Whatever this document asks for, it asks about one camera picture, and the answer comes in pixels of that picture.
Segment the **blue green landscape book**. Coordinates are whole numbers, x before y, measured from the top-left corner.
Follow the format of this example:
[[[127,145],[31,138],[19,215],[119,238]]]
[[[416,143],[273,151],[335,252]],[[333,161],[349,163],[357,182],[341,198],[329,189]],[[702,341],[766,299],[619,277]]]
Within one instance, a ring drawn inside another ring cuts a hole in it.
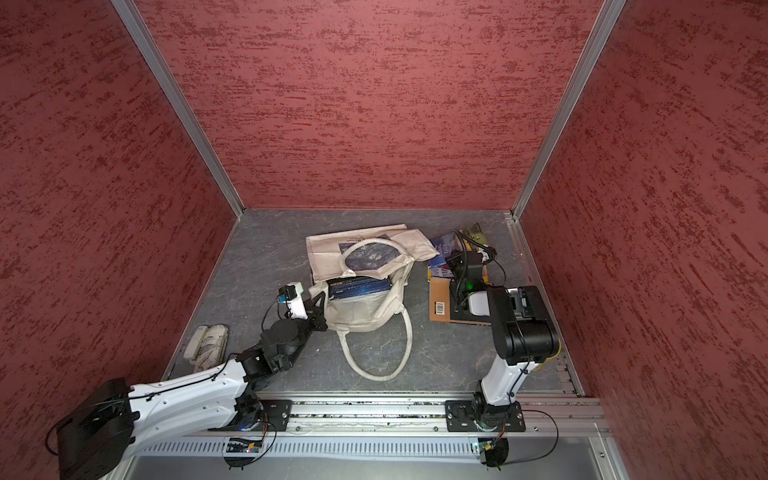
[[[491,254],[476,246],[476,243],[483,245],[489,244],[487,237],[479,223],[475,223],[470,227],[463,229],[461,233],[471,238],[473,242],[459,239],[452,232],[430,239],[430,242],[438,252],[438,255],[428,260],[427,269],[429,266],[439,266],[444,264],[448,265],[448,258],[454,255],[461,255],[463,250],[479,252],[485,267],[488,263],[491,262]]]

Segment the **cream canvas tote bag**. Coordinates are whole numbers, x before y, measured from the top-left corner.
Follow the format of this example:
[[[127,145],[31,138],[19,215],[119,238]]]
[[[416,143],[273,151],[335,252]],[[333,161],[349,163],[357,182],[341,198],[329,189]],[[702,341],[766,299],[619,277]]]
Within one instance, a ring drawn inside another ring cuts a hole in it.
[[[337,334],[349,366],[371,381],[396,378],[413,345],[405,287],[415,264],[438,255],[435,247],[420,230],[396,224],[309,236],[306,248],[314,281],[310,294],[324,295],[326,324]],[[394,316],[401,317],[405,326],[403,356],[393,372],[372,374],[356,363],[347,335],[374,332]]]

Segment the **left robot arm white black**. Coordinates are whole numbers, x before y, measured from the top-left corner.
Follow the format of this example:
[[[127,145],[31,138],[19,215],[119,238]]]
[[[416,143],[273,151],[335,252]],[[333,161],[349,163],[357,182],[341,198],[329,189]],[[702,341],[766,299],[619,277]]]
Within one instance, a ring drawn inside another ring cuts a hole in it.
[[[285,431],[292,403],[262,400],[269,379],[289,370],[316,331],[319,308],[281,318],[259,342],[222,365],[165,382],[100,385],[51,430],[46,447],[62,479],[100,479],[144,449],[205,430],[265,436]]]

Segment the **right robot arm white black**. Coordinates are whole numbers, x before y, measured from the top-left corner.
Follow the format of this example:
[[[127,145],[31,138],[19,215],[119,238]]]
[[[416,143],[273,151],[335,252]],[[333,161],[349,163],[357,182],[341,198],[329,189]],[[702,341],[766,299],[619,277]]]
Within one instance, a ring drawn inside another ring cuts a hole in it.
[[[464,251],[450,256],[447,265],[450,311],[460,321],[491,327],[496,358],[475,394],[475,418],[499,422],[513,411],[526,377],[556,357],[561,342],[537,287],[492,285],[483,276],[483,255]]]

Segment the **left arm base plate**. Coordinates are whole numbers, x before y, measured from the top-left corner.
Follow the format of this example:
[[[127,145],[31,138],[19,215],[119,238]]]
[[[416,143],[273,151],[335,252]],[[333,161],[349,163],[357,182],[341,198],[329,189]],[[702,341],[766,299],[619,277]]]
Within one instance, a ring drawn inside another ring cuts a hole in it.
[[[235,416],[225,426],[212,431],[264,432],[268,427],[284,432],[293,402],[287,399],[250,399],[235,405]]]

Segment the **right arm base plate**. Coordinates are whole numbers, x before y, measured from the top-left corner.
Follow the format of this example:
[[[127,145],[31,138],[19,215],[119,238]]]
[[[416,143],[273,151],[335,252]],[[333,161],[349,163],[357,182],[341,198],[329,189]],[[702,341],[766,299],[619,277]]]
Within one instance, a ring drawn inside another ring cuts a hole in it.
[[[478,400],[449,400],[445,404],[449,432],[525,432],[519,402],[493,406]]]

